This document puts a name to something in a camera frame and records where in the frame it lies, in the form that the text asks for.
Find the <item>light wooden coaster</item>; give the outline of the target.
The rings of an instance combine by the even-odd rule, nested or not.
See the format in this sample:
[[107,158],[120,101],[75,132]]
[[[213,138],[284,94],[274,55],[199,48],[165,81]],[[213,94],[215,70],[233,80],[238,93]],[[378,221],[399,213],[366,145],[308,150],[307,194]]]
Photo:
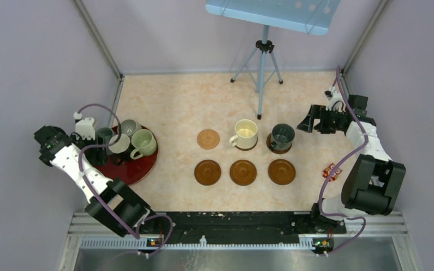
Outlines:
[[220,142],[220,135],[213,129],[204,129],[197,135],[197,144],[204,150],[214,149]]

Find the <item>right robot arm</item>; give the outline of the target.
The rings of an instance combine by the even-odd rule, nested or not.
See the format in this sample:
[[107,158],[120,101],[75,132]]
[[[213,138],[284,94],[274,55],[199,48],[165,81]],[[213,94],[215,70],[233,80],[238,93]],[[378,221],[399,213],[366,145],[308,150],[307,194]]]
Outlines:
[[304,120],[297,125],[304,132],[334,134],[342,131],[354,150],[346,155],[357,157],[342,192],[332,198],[320,196],[318,211],[309,217],[310,228],[325,232],[338,219],[368,215],[389,215],[395,206],[406,168],[385,152],[377,134],[376,121],[367,116],[368,98],[325,92],[329,104],[313,104]]

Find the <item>light green mug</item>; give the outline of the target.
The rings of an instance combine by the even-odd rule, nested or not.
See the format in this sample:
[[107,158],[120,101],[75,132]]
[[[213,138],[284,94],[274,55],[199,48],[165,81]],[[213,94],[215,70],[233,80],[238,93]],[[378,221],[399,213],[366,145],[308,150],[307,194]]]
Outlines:
[[157,141],[153,133],[148,129],[140,129],[131,138],[134,149],[131,151],[130,158],[137,160],[144,156],[151,156],[157,150]]

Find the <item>dark grey cup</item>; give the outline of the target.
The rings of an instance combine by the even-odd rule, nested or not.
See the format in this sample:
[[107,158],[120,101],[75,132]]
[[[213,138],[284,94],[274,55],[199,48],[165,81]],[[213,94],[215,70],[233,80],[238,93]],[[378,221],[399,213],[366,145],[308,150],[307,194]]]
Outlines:
[[270,138],[270,150],[274,152],[288,151],[295,138],[295,131],[289,124],[281,123],[273,127]]

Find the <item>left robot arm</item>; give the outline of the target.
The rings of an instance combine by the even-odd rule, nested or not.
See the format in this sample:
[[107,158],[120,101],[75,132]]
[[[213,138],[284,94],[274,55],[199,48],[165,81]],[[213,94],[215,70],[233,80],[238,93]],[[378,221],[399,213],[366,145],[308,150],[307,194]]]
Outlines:
[[115,234],[134,234],[138,226],[144,233],[158,228],[158,218],[140,196],[121,179],[106,177],[86,159],[64,130],[43,126],[34,133],[40,145],[39,159],[68,175],[84,193],[85,212]]

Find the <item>cream mug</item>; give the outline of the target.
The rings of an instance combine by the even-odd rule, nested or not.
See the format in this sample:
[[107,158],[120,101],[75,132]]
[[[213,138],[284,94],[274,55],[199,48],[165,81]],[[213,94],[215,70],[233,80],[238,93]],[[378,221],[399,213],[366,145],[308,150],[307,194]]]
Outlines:
[[228,141],[231,147],[237,145],[240,148],[249,148],[258,141],[258,127],[252,120],[239,120],[235,125],[234,131],[235,134]]

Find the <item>white cup dark inside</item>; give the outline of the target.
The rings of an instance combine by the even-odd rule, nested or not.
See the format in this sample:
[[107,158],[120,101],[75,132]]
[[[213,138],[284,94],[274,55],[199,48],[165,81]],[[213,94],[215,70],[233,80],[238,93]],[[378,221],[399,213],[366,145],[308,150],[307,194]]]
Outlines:
[[114,135],[109,141],[108,149],[113,153],[113,165],[122,165],[124,162],[130,160],[130,145],[131,139],[125,135]]

